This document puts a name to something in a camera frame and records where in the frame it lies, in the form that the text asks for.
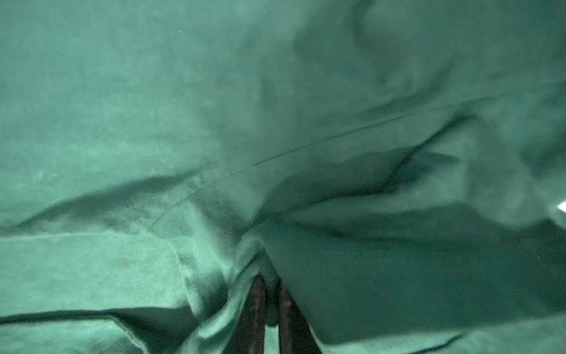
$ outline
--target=light green fabric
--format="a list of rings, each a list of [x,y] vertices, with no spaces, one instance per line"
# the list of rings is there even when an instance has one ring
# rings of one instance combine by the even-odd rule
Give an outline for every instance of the light green fabric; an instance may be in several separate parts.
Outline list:
[[[563,201],[563,2],[0,3],[2,353],[564,353]]]

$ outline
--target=green cloth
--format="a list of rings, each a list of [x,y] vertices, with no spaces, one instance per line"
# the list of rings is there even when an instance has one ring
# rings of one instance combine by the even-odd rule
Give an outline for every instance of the green cloth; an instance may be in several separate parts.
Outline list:
[[[563,201],[562,1],[0,3],[1,353],[564,353]]]

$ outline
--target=dark green fabric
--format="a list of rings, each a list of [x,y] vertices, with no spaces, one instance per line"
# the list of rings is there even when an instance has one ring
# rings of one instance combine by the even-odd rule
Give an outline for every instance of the dark green fabric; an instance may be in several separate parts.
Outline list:
[[[563,201],[564,2],[0,3],[2,353],[563,353]]]

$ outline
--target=teal fabric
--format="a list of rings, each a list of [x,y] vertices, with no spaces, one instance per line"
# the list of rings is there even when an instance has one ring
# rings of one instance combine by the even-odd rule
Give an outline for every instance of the teal fabric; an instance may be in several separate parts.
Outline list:
[[[564,353],[563,201],[564,2],[0,3],[2,353]]]

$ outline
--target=green fabric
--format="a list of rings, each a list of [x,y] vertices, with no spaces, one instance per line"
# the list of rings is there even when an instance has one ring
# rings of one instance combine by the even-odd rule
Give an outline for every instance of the green fabric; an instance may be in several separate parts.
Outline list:
[[[0,3],[2,353],[564,353],[563,201],[563,2]]]

